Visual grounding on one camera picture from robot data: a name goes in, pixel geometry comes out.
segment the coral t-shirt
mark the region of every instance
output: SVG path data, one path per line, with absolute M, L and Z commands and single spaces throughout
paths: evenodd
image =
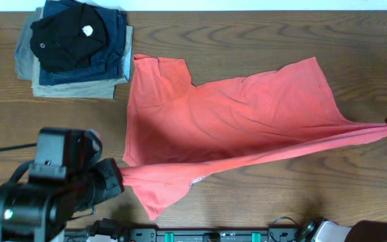
M 152 220 L 212 173 L 387 136 L 340 114 L 315 58 L 197 87 L 183 59 L 134 63 L 121 170 Z

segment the wood grain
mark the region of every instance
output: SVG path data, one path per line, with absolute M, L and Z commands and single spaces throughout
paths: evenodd
M 13 51 L 27 13 L 0 13 L 0 147 L 31 143 L 43 126 L 93 128 L 104 157 L 122 160 L 129 85 L 115 100 L 35 98 L 16 79 Z M 132 12 L 134 53 L 185 58 L 195 85 L 275 70 L 316 56 L 342 114 L 387 116 L 387 11 Z M 34 148 L 0 153 L 0 184 Z M 342 225 L 387 220 L 387 138 L 358 147 L 211 175 L 149 221 L 130 188 L 69 223 L 103 217 L 170 227 L 265 227 L 279 216 Z

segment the green connector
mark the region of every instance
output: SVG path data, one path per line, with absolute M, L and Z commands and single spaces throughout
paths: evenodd
M 261 234 L 260 233 L 252 233 L 252 242 L 261 242 Z
M 173 233 L 165 233 L 165 242 L 174 242 L 174 234 Z

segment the shirt sleeve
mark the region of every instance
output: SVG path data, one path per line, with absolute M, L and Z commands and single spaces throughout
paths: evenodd
M 184 59 L 134 55 L 135 73 L 130 105 L 152 107 L 186 97 L 196 87 Z

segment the black polo shirt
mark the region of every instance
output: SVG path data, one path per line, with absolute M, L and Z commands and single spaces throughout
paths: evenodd
M 90 67 L 90 56 L 107 44 L 101 18 L 85 3 L 36 21 L 31 29 L 31 50 L 49 72 Z

